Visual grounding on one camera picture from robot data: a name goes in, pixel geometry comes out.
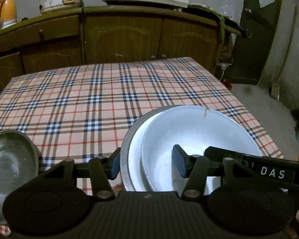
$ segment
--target black label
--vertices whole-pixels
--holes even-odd
[[[292,183],[295,178],[296,171],[281,169],[279,167],[264,165],[260,163],[250,163],[251,170],[264,176],[265,178],[272,178],[282,182]]]

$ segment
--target orange kettle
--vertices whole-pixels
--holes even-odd
[[[0,0],[0,29],[17,23],[17,7],[14,0]]]

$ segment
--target concrete floor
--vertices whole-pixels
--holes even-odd
[[[260,122],[286,159],[297,160],[299,143],[290,110],[280,101],[270,98],[267,90],[257,86],[233,84],[231,92]]]

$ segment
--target plaid tablecloth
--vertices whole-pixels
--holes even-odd
[[[249,111],[191,58],[84,65],[13,78],[0,95],[0,131],[27,134],[41,169],[110,155],[140,116],[167,105],[201,105],[238,122],[265,156],[283,158]],[[120,176],[111,185],[122,188]],[[88,179],[78,187],[91,194]],[[0,232],[9,229],[0,226]]]

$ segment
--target red object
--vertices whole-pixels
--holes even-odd
[[[222,79],[222,80],[221,80],[221,83],[222,83],[224,86],[226,86],[226,88],[227,88],[228,90],[231,91],[231,89],[232,89],[232,85],[231,85],[226,79]]]

